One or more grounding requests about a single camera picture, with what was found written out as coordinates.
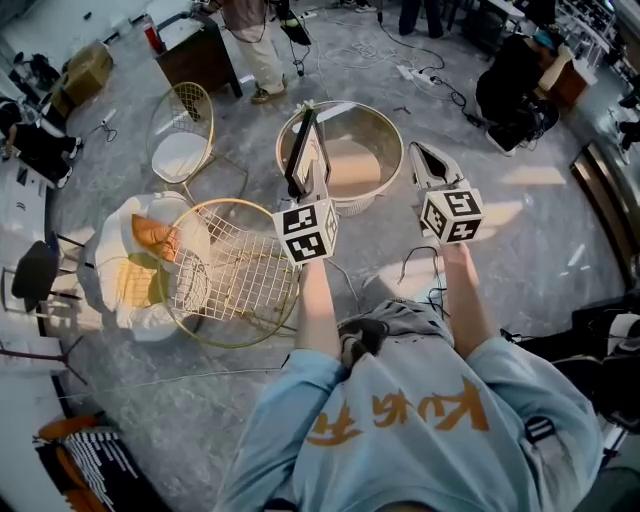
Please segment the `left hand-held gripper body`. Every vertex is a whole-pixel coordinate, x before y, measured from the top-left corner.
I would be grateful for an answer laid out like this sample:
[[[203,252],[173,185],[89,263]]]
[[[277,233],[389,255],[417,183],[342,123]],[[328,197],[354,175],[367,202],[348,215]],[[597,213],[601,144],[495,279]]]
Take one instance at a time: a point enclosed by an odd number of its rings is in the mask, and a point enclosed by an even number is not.
[[[303,204],[283,199],[272,219],[278,240],[292,265],[304,265],[334,254],[338,216],[330,198]]]

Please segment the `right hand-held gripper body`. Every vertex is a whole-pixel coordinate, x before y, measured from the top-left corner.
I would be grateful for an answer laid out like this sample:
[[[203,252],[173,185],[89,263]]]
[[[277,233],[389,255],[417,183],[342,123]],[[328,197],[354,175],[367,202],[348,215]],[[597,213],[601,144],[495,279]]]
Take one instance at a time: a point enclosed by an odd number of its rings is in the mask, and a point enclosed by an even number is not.
[[[452,182],[421,188],[418,221],[424,238],[434,237],[440,245],[474,240],[484,220],[479,190],[461,175]]]

